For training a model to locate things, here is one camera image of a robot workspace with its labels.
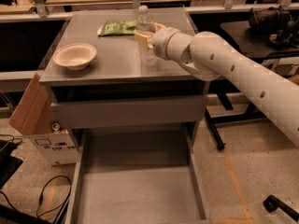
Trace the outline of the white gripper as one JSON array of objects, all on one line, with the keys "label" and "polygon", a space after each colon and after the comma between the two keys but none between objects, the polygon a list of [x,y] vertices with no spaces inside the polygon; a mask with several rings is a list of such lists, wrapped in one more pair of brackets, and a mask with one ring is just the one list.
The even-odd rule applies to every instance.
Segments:
[{"label": "white gripper", "polygon": [[166,61],[188,63],[192,60],[190,52],[192,35],[186,35],[178,29],[165,27],[157,22],[154,23],[154,27],[155,34],[134,30],[135,41],[142,49],[148,50],[153,48],[154,54]]}]

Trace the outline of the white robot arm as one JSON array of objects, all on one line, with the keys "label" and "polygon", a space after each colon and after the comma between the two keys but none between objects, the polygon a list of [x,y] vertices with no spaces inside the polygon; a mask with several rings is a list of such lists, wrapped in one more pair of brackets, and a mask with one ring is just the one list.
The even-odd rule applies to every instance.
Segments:
[{"label": "white robot arm", "polygon": [[134,36],[143,49],[178,63],[200,80],[228,79],[299,146],[298,85],[242,55],[211,32],[187,35],[159,25],[154,33],[135,30]]}]

